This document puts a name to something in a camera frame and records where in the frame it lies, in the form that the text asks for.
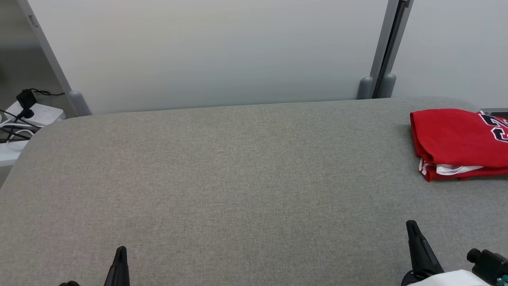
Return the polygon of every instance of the gray fabric surface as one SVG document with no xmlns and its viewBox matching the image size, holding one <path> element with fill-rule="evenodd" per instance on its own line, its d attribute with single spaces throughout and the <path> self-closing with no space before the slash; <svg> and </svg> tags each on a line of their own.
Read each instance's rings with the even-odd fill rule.
<svg viewBox="0 0 508 286">
<path fill-rule="evenodd" d="M 398 285 L 416 220 L 446 271 L 508 255 L 508 179 L 428 183 L 409 112 L 380 99 L 76 118 L 29 142 L 0 190 L 0 284 Z"/>
</svg>

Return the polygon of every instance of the white wall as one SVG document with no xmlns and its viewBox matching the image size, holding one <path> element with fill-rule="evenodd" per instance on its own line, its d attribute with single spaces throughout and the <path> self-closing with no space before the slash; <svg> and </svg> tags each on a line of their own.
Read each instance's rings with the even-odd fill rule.
<svg viewBox="0 0 508 286">
<path fill-rule="evenodd" d="M 28 0 L 92 113 L 354 99 L 387 0 Z"/>
<path fill-rule="evenodd" d="M 507 29 L 507 0 L 414 0 L 392 97 L 448 96 L 508 108 Z"/>
</svg>

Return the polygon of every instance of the folded shirt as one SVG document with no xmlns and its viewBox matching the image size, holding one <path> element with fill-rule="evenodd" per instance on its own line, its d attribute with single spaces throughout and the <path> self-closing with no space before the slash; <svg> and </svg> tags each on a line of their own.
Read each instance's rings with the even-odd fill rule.
<svg viewBox="0 0 508 286">
<path fill-rule="evenodd" d="M 410 114 L 427 181 L 508 174 L 508 121 L 460 109 Z"/>
</svg>

